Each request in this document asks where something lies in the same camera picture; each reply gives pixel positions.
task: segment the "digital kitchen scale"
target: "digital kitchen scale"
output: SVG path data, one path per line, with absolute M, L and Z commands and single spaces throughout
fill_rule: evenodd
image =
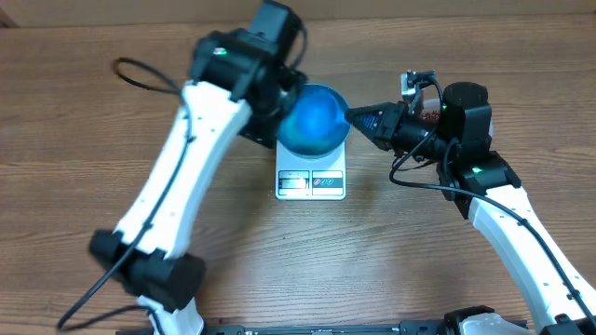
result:
M 306 84 L 278 133 L 276 197 L 279 200 L 345 198 L 347 102 L 335 90 Z

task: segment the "wood grain surface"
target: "wood grain surface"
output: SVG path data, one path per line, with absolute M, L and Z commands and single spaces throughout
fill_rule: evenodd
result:
M 588 14 L 596 0 L 278 0 L 305 20 Z M 20 27 L 251 20 L 263 0 L 0 0 Z
M 17 25 L 15 24 L 15 22 L 0 7 L 0 29 L 2 29 L 2 28 L 14 28 L 16 26 Z
M 182 82 L 195 41 L 236 26 L 0 30 L 1 334 L 54 334 L 58 318 L 102 274 L 87 254 L 91 234 L 114 227 L 129 208 L 169 131 L 175 98 L 119 81 L 110 60 L 144 60 Z M 596 285 L 596 16 L 308 27 L 303 69 L 353 106 L 398 100 L 407 69 L 435 69 L 443 86 L 487 86 L 494 148 Z M 392 323 L 476 304 L 530 318 L 493 249 L 454 204 L 391 184 L 391 155 L 357 132 L 346 146 L 345 201 L 280 202 L 275 154 L 234 142 L 190 248 L 209 266 L 197 295 L 209 323 Z M 434 169 L 403 178 L 437 179 Z M 131 302 L 110 282 L 75 319 Z M 82 333 L 142 325 L 144 316 L 122 315 Z

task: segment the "white kitchen scale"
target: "white kitchen scale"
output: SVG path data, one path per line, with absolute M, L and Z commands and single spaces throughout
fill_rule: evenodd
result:
M 345 143 L 319 157 L 300 156 L 278 141 L 276 197 L 279 200 L 343 200 Z

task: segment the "black bracket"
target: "black bracket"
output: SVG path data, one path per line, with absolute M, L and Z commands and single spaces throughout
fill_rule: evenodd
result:
M 106 270 L 112 268 L 129 247 L 121 242 L 122 233 L 98 230 L 91 238 L 89 252 Z M 147 255 L 135 250 L 114 274 L 124 290 L 135 297 L 145 296 L 161 303 L 170 313 L 182 310 L 195 297 L 205 277 L 205 262 L 185 254 L 164 259 L 157 249 Z
M 512 185 L 522 186 L 522 180 L 515 174 L 509 164 L 496 151 L 489 152 L 484 159 L 474 163 L 451 162 L 448 165 L 451 175 L 446 175 L 441 165 L 437 165 L 440 184 L 486 195 L 486 190 Z M 445 199 L 454 201 L 457 209 L 467 219 L 472 198 L 462 194 L 443 191 Z
M 404 335 L 437 335 L 443 326 L 440 320 L 401 321 L 400 334 Z
M 345 112 L 346 120 L 377 148 L 388 151 L 400 125 L 403 114 L 408 112 L 405 102 L 385 102 L 373 106 L 352 108 Z
M 306 82 L 284 64 L 300 29 L 289 7 L 267 0 L 248 30 L 213 32 L 195 47 L 190 78 L 229 90 L 231 101 L 246 100 L 252 117 L 240 135 L 267 148 L 275 148 L 278 126 Z
M 556 325 L 542 328 L 540 335 L 594 334 L 594 329 L 590 326 L 587 318 L 573 321 L 569 316 L 563 314 L 555 316 L 555 321 L 557 321 Z

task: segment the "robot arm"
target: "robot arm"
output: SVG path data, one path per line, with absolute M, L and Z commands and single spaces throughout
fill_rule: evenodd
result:
M 393 168 L 390 179 L 404 186 L 442 190 L 447 200 L 455 202 L 506 265 L 528 303 L 538 333 L 554 333 L 548 331 L 556 327 L 556 331 L 565 328 L 565 334 L 596 333 L 593 318 L 586 318 L 596 313 L 596 291 L 540 223 L 513 169 L 497 152 L 490 151 L 492 110 L 486 88 L 455 83 L 441 94 L 434 72 L 409 71 L 401 76 L 401 83 L 404 101 L 346 113 L 348 121 L 379 149 L 394 150 L 397 157 L 409 152 L 408 156 L 414 155 L 417 160 L 440 162 L 440 185 L 397 181 L 394 173 L 404 159 Z M 423 109 L 423 89 L 431 85 L 440 93 L 438 123 L 418 116 Z M 525 222 L 470 194 L 493 199 Z M 473 333 L 462 329 L 466 325 L 463 321 L 461 318 L 452 326 L 460 328 L 461 334 Z M 478 326 L 479 322 L 468 325 Z
M 194 296 L 205 264 L 185 253 L 193 223 L 236 135 L 274 147 L 278 125 L 306 80 L 295 69 L 304 47 L 285 65 L 301 30 L 288 7 L 265 1 L 248 30 L 213 32 L 197 43 L 190 81 L 180 92 L 183 104 L 149 179 L 116 228 L 91 239 L 90 253 L 108 272 L 59 329 L 112 276 L 150 312 L 156 334 L 201 333 Z

